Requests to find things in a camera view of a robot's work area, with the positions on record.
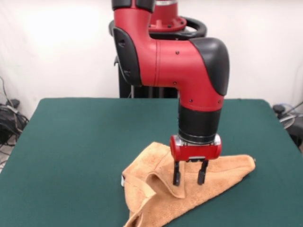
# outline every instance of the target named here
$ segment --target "green felt surface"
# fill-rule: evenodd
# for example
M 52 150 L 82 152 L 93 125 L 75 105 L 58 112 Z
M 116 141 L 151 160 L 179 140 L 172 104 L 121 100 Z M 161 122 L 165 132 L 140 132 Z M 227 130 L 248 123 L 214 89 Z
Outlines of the green felt surface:
M 45 99 L 0 174 L 1 227 L 121 227 L 121 172 L 177 132 L 177 100 Z M 249 154 L 242 182 L 168 226 L 303 226 L 303 157 L 262 100 L 226 100 L 222 155 Z

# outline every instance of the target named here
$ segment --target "screw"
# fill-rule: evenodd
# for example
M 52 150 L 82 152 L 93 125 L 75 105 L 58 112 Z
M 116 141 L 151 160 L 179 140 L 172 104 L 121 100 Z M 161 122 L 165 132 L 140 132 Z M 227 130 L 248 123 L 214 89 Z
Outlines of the screw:
M 119 42 L 119 46 L 125 47 L 125 40 L 124 39 Z

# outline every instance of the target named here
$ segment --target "towel fold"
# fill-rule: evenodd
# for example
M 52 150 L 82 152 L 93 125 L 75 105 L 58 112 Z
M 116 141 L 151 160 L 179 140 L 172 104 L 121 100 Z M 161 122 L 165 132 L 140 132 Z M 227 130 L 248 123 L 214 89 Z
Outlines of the towel fold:
M 161 227 L 240 182 L 255 169 L 255 162 L 248 155 L 210 160 L 203 185 L 197 184 L 200 168 L 200 162 L 180 162 L 176 187 L 170 148 L 156 142 L 149 145 L 122 173 L 130 211 L 125 226 Z

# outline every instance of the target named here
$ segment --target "black joint cover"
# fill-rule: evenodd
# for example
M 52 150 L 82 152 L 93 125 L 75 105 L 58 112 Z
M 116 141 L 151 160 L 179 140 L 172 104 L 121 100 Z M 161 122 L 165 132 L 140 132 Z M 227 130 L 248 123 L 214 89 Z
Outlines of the black joint cover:
M 129 34 L 117 27 L 113 28 L 119 66 L 124 79 L 131 85 L 141 86 L 139 60 L 136 47 Z
M 194 38 L 190 42 L 200 52 L 209 79 L 222 96 L 226 95 L 229 82 L 229 55 L 225 44 L 216 38 Z
M 221 115 L 221 109 L 201 112 L 179 106 L 179 136 L 194 144 L 213 142 Z
M 136 6 L 153 13 L 156 6 L 156 0 L 136 0 Z
M 130 8 L 132 6 L 132 0 L 112 0 L 113 10 L 119 8 Z

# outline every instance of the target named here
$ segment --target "black cable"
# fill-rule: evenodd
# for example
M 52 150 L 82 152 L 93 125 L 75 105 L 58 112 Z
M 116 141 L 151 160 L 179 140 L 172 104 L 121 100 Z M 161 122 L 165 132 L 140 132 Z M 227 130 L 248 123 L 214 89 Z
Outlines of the black cable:
M 300 102 L 298 105 L 294 106 L 293 108 L 291 108 L 290 110 L 286 111 L 282 116 L 289 114 L 290 112 L 292 112 L 293 110 L 295 110 L 296 108 L 298 108 L 301 105 L 303 105 L 303 101 Z
M 5 161 L 3 161 L 3 162 L 0 162 L 0 165 L 4 164 L 4 163 L 6 163 L 6 162 L 7 162 L 7 160 L 5 160 Z
M 5 152 L 3 152 L 3 151 L 1 151 L 1 150 L 0 150 L 0 153 L 2 153 L 2 154 L 4 154 L 4 155 L 7 155 L 7 156 L 10 156 L 9 153 L 5 153 Z
M 4 96 L 7 101 L 11 103 L 7 97 L 4 79 L 1 76 L 0 80 L 2 81 Z M 15 146 L 14 142 L 9 143 L 10 139 L 15 136 L 14 140 L 17 142 L 28 121 L 29 120 L 24 115 L 13 108 L 13 105 L 0 104 L 0 145 Z
M 0 125 L 5 127 L 8 131 L 10 131 L 11 133 L 15 134 L 16 136 L 18 136 L 18 133 L 16 133 L 13 129 L 11 129 L 8 125 L 4 124 L 4 123 L 1 123 L 0 122 Z

